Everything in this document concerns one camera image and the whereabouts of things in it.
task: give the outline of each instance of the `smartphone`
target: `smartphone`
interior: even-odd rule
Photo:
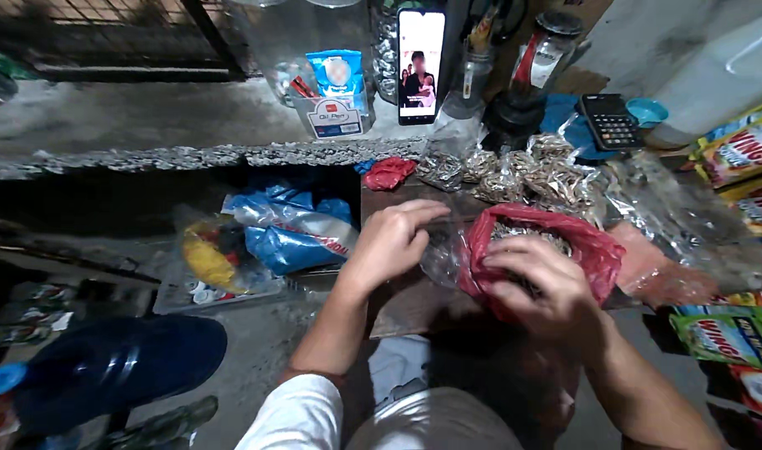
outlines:
[[[424,125],[436,119],[436,87],[442,63],[445,13],[398,10],[398,123]]]

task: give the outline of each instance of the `metal wire mesh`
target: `metal wire mesh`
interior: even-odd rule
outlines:
[[[230,28],[220,0],[201,4]],[[36,67],[223,67],[180,0],[0,0],[0,26]]]

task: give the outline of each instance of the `blue bowl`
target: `blue bowl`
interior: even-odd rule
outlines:
[[[632,98],[626,103],[626,109],[639,121],[640,128],[654,128],[670,116],[661,103],[650,98]]]

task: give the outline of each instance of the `white sleeve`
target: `white sleeve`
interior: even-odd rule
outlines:
[[[276,387],[235,450],[338,450],[342,398],[320,375],[298,375]]]

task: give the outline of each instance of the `person's left hand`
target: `person's left hand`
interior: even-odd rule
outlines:
[[[368,295],[415,267],[428,245],[428,232],[419,227],[448,212],[450,208],[434,200],[410,200],[376,211],[364,224],[338,281]]]

